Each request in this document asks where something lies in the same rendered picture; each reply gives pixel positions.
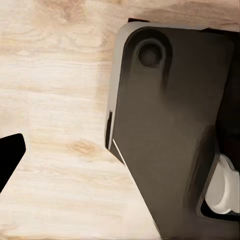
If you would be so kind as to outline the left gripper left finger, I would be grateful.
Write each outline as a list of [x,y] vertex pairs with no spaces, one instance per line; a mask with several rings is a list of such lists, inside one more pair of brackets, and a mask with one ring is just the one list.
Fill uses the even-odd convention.
[[0,193],[26,153],[22,133],[0,138]]

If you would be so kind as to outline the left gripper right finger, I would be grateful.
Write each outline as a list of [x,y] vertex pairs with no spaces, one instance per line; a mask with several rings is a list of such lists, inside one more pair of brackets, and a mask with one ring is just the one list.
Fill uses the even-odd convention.
[[229,133],[227,135],[224,151],[240,173],[240,135]]

